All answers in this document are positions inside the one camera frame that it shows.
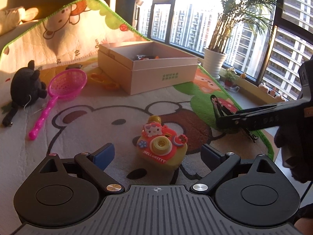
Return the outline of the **black plush toy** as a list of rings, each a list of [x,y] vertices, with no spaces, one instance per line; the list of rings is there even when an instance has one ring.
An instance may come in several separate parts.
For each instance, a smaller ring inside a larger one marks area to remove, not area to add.
[[[34,60],[30,60],[27,67],[22,67],[14,74],[10,87],[12,104],[10,111],[2,120],[4,127],[12,125],[12,120],[19,108],[25,108],[34,104],[39,98],[47,97],[46,84],[40,81],[40,71],[34,68]]]

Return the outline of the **pink plastic toy strainer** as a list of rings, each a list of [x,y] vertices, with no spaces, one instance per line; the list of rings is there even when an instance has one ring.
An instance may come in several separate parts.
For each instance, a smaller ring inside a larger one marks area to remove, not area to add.
[[[58,100],[75,99],[87,83],[87,74],[81,69],[69,69],[57,74],[49,83],[47,91],[50,100],[29,132],[29,139],[35,140]]]

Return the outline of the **black binder clip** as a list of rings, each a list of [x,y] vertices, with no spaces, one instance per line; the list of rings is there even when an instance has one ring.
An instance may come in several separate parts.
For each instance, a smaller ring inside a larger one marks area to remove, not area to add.
[[[219,98],[216,95],[210,96],[215,115],[215,123],[218,129],[229,134],[235,134],[242,131],[254,143],[258,140],[258,136],[250,132],[246,127],[238,125],[238,121],[233,120],[233,116],[238,109],[229,100]]]

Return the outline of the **yellow Hello Kitty toy camera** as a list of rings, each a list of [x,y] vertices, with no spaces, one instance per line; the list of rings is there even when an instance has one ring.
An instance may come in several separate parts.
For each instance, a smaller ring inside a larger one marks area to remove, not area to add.
[[[188,138],[166,125],[159,116],[150,116],[143,125],[141,136],[136,142],[143,159],[160,168],[174,171],[181,165],[188,146]]]

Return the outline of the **pink cardboard storage box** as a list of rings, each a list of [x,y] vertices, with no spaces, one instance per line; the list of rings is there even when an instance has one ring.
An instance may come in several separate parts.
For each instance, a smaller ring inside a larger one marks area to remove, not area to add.
[[[136,55],[159,59],[135,61]],[[98,49],[98,66],[130,95],[191,82],[197,62],[194,55],[154,41],[108,43]]]

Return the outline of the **small potted plant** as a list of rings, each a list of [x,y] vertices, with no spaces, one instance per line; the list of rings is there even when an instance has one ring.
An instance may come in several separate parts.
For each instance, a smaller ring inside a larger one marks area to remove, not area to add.
[[[232,92],[238,92],[240,90],[240,87],[235,84],[236,79],[237,74],[234,67],[225,70],[224,85],[228,90]]]

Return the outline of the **large potted palm plant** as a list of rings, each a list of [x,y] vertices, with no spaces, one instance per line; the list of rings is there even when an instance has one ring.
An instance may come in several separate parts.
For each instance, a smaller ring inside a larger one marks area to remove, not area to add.
[[[221,0],[222,13],[204,49],[203,68],[212,78],[218,79],[226,59],[227,41],[238,23],[246,23],[252,32],[260,34],[271,30],[273,20],[270,14],[276,8],[277,0]]]

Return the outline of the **white bolster pillow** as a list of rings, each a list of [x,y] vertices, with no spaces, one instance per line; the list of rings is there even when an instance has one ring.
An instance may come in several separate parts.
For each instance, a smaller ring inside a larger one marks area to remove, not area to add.
[[[23,22],[32,21],[39,13],[36,7],[25,9],[24,7],[16,7],[7,10],[1,10],[0,12],[0,34],[15,29]]]

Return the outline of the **white battery charger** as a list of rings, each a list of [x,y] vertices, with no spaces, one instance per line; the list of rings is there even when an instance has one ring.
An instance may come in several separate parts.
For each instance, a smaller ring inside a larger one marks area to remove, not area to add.
[[[141,61],[141,60],[146,60],[146,59],[147,59],[146,55],[136,55],[134,57],[135,61]]]

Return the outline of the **cartoon bear play mat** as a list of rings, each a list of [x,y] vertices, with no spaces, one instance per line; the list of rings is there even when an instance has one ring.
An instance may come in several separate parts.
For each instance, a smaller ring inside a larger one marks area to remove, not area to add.
[[[11,106],[14,74],[29,61],[34,61],[46,84],[72,64],[81,64],[87,75],[96,74],[105,80],[101,84],[88,79],[78,96],[58,100],[34,140],[29,139],[29,132],[48,99],[27,97],[27,106],[19,108],[12,126],[1,127],[1,234],[11,234],[20,226],[14,195],[50,153],[73,158],[112,143],[115,157],[106,173],[124,186],[190,186],[209,172],[200,158],[205,143],[243,159],[260,153],[274,156],[261,132],[252,141],[243,131],[217,129],[210,96],[217,96],[232,111],[239,105],[197,66],[194,56],[162,45],[156,51],[156,69],[114,68],[117,78],[112,80],[102,70],[106,62],[98,58],[98,50],[118,46],[148,54],[155,43],[132,29],[101,0],[74,1],[44,20],[22,23],[1,35],[1,116]],[[141,156],[136,147],[143,125],[153,115],[188,138],[186,155],[174,170]]]

